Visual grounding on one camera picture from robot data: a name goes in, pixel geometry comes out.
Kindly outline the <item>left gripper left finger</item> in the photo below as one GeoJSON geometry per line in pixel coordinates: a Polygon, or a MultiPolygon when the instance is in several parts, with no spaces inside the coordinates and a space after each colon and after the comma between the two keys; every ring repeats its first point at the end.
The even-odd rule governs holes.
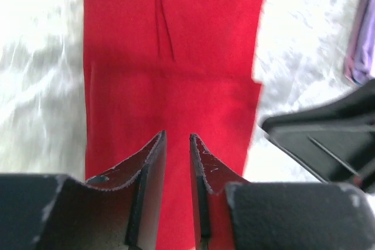
{"type": "Polygon", "coordinates": [[[166,133],[85,182],[1,175],[2,249],[155,249],[166,133]]]}

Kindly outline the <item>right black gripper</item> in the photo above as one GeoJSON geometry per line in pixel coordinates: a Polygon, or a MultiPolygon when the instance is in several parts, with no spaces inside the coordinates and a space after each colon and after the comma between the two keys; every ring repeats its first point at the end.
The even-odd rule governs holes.
{"type": "Polygon", "coordinates": [[[374,80],[330,104],[268,117],[261,128],[320,181],[374,193],[374,80]]]}

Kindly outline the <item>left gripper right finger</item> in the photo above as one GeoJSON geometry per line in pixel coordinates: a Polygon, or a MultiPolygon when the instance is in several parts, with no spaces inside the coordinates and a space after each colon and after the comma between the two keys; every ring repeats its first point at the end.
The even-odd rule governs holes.
{"type": "Polygon", "coordinates": [[[197,249],[373,249],[374,214],[349,184],[251,183],[190,136],[197,249]]]}

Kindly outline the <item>red t-shirt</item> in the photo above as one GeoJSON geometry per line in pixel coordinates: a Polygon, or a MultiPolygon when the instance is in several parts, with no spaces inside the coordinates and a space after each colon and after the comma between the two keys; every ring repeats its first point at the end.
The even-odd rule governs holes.
{"type": "Polygon", "coordinates": [[[241,173],[261,86],[251,78],[263,0],[84,0],[86,176],[166,131],[156,247],[194,245],[189,136],[241,173]]]}

